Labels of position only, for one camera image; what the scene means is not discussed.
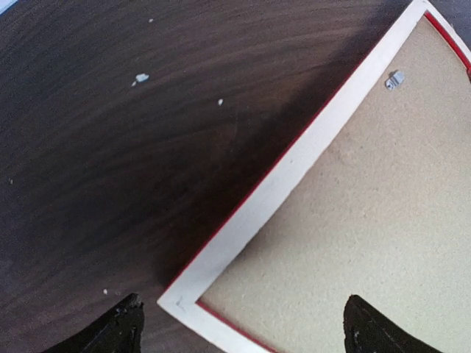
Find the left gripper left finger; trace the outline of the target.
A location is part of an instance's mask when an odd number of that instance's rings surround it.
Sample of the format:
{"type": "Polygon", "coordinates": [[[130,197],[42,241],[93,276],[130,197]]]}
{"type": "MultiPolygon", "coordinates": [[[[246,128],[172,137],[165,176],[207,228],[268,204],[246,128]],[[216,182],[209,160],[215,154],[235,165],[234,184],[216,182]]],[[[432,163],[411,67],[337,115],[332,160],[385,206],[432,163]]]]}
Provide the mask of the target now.
{"type": "Polygon", "coordinates": [[[144,303],[131,293],[70,338],[48,348],[53,352],[140,352],[144,303]]]}

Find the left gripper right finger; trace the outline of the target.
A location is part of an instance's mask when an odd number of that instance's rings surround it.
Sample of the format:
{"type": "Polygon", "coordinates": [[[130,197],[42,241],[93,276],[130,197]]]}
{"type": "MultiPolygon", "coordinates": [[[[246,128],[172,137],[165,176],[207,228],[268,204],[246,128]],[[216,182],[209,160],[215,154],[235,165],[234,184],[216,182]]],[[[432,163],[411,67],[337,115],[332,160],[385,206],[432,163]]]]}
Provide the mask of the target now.
{"type": "Polygon", "coordinates": [[[344,308],[346,353],[440,353],[409,335],[359,295],[351,295],[344,308]]]}

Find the wooden picture frame red edge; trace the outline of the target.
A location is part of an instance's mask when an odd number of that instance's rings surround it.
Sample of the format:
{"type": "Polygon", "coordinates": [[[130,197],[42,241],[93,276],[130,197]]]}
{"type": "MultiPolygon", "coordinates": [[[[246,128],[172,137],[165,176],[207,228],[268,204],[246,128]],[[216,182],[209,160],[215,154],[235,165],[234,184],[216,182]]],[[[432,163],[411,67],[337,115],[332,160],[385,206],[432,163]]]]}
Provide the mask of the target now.
{"type": "Polygon", "coordinates": [[[450,45],[465,71],[470,50],[429,1],[412,1],[386,34],[314,115],[266,175],[171,281],[157,304],[181,324],[224,352],[272,352],[207,307],[200,296],[252,240],[299,184],[358,109],[421,18],[450,45]]]}

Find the brown backing board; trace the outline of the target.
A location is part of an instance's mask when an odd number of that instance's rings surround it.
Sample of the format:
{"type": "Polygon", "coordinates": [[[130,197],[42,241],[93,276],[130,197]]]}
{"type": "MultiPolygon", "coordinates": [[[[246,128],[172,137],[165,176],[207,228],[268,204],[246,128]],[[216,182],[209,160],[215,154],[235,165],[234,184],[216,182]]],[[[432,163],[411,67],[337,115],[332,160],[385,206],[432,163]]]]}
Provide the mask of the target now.
{"type": "Polygon", "coordinates": [[[470,350],[470,81],[426,18],[201,302],[279,352],[343,352],[359,295],[441,352],[470,350]]]}

